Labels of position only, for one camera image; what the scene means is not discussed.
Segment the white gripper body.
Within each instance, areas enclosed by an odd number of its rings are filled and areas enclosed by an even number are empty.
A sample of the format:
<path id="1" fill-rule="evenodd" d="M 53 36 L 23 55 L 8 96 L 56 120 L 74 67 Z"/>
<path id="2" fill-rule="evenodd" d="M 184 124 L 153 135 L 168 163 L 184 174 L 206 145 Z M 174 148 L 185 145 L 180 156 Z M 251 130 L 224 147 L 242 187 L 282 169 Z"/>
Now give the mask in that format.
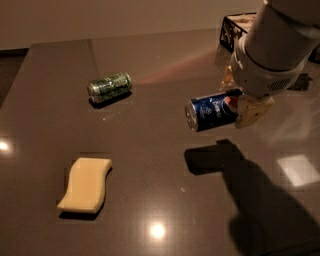
<path id="1" fill-rule="evenodd" d="M 291 87 L 302 72 L 305 59 L 296 67 L 278 71 L 256 64 L 245 48 L 247 36 L 242 36 L 232 53 L 230 65 L 235 84 L 246 94 L 262 98 L 281 93 Z"/>

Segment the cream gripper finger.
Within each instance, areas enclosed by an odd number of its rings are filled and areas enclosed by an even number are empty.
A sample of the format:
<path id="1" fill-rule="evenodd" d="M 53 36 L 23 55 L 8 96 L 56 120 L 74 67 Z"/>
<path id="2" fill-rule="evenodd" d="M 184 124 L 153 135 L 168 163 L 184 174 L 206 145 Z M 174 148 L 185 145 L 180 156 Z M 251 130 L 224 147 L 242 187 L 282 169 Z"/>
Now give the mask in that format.
<path id="1" fill-rule="evenodd" d="M 255 98 L 248 95 L 241 95 L 237 103 L 237 119 L 235 127 L 242 129 L 255 124 L 274 105 L 275 101 L 271 96 Z"/>
<path id="2" fill-rule="evenodd" d="M 228 91 L 235 88 L 235 82 L 232 74 L 231 66 L 227 66 L 221 81 L 220 89 Z"/>

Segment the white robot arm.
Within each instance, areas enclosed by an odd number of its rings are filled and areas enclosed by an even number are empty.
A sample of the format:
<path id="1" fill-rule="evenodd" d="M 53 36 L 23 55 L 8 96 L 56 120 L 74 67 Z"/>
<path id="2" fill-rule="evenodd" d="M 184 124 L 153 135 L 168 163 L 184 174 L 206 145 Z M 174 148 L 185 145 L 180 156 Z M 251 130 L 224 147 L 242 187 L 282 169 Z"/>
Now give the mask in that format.
<path id="1" fill-rule="evenodd" d="M 263 0 L 256 13 L 224 18 L 221 39 L 232 54 L 221 88 L 243 92 L 236 127 L 256 123 L 295 84 L 320 43 L 319 26 L 316 0 Z"/>

